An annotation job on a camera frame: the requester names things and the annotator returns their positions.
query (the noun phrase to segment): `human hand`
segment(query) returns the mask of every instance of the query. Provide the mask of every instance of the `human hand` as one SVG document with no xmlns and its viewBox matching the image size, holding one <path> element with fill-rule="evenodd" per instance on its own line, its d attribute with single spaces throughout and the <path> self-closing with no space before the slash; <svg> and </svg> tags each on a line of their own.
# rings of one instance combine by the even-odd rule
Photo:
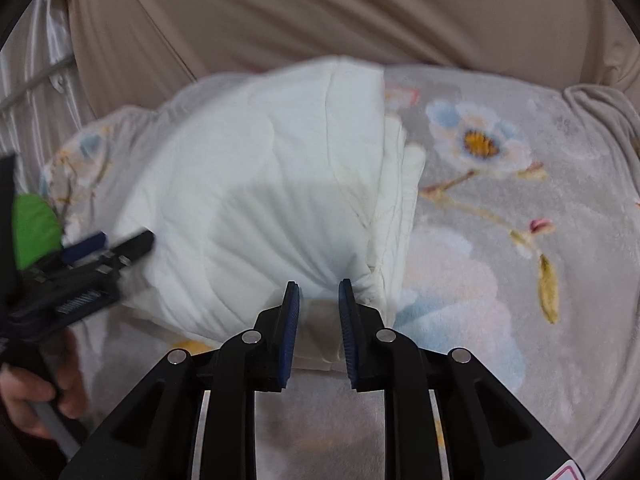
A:
<svg viewBox="0 0 640 480">
<path fill-rule="evenodd" d="M 58 386 L 63 392 L 58 409 L 69 418 L 79 418 L 87 407 L 87 398 L 82 384 L 76 338 L 71 330 L 63 333 L 65 355 L 58 368 Z M 0 397 L 11 422 L 19 430 L 40 438 L 51 438 L 49 431 L 36 416 L 27 401 L 48 402 L 56 395 L 52 384 L 35 374 L 9 366 L 0 371 Z"/>
</svg>

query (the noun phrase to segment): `flower print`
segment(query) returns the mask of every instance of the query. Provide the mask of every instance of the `flower print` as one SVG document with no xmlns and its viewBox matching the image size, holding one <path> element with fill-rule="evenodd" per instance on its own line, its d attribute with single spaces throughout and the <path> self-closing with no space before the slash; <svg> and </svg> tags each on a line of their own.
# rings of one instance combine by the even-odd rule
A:
<svg viewBox="0 0 640 480">
<path fill-rule="evenodd" d="M 92 160 L 102 143 L 102 137 L 99 134 L 88 134 L 80 140 L 80 152 L 86 160 Z"/>
<path fill-rule="evenodd" d="M 415 88 L 403 88 L 393 84 L 385 86 L 385 105 L 387 110 L 397 112 L 410 108 L 418 102 L 420 91 Z"/>
<path fill-rule="evenodd" d="M 560 296 L 558 276 L 553 264 L 544 254 L 538 259 L 538 299 L 546 320 L 555 325 L 559 320 Z"/>
<path fill-rule="evenodd" d="M 556 226 L 549 218 L 536 218 L 531 221 L 529 230 L 533 235 L 546 235 L 553 233 L 556 230 Z"/>
<path fill-rule="evenodd" d="M 534 162 L 526 170 L 517 172 L 516 176 L 523 180 L 538 180 L 540 182 L 548 178 L 545 165 L 542 162 Z"/>
<path fill-rule="evenodd" d="M 412 231 L 394 329 L 421 348 L 468 348 L 512 392 L 526 376 L 494 270 L 462 234 L 419 222 Z"/>
<path fill-rule="evenodd" d="M 47 182 L 46 170 L 40 175 L 38 181 L 38 194 L 45 200 L 49 198 L 49 184 Z"/>
<path fill-rule="evenodd" d="M 457 170 L 503 177 L 532 165 L 520 130 L 490 108 L 439 100 L 427 106 L 426 114 L 436 151 Z"/>
<path fill-rule="evenodd" d="M 509 236 L 515 245 L 516 250 L 520 253 L 520 256 L 523 256 L 527 260 L 532 259 L 535 247 L 531 233 L 528 231 L 512 229 L 509 231 Z"/>
</svg>

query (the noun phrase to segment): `beige sheet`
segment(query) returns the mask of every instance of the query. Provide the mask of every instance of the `beige sheet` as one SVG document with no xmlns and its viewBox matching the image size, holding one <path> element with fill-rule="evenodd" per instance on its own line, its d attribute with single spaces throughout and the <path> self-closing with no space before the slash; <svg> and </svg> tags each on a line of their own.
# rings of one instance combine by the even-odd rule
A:
<svg viewBox="0 0 640 480">
<path fill-rule="evenodd" d="M 427 62 L 556 89 L 614 86 L 640 108 L 640 48 L 611 0 L 70 0 L 98 116 L 155 108 L 194 78 L 323 54 Z"/>
</svg>

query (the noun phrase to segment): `metal rivet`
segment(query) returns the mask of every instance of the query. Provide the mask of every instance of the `metal rivet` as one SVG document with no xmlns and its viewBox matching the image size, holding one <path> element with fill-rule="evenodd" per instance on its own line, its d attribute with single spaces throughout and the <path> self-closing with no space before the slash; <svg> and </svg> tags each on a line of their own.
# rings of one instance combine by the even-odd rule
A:
<svg viewBox="0 0 640 480">
<path fill-rule="evenodd" d="M 466 348 L 456 348 L 451 352 L 451 357 L 455 362 L 464 364 L 471 361 L 471 352 Z"/>
<path fill-rule="evenodd" d="M 172 350 L 166 358 L 172 365 L 179 365 L 187 358 L 187 352 L 184 350 Z"/>
<path fill-rule="evenodd" d="M 382 341 L 383 343 L 392 343 L 396 340 L 396 333 L 388 328 L 383 328 L 382 330 L 378 330 L 376 337 L 378 341 Z"/>
<path fill-rule="evenodd" d="M 262 339 L 262 334 L 257 330 L 249 330 L 249 332 L 242 334 L 242 341 L 248 345 L 254 345 L 260 341 L 260 339 Z"/>
</svg>

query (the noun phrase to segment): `gray blanket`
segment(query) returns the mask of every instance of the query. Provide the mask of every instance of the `gray blanket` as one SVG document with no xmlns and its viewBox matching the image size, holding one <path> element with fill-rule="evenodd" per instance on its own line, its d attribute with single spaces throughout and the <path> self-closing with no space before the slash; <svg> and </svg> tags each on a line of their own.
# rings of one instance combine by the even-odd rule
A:
<svg viewBox="0 0 640 480">
<path fill-rule="evenodd" d="M 68 143 L 42 189 L 69 239 L 109 233 L 161 143 L 241 81 L 206 78 Z M 386 81 L 388 108 L 428 150 L 394 327 L 424 348 L 471 349 L 596 478 L 640 416 L 637 113 L 598 86 L 560 93 L 423 66 L 390 68 Z M 79 332 L 98 418 L 177 341 L 123 309 Z M 321 463 L 332 478 L 382 477 L 381 399 L 345 385 L 299 371 L 282 396 L 258 397 L 261 478 L 324 478 Z"/>
</svg>

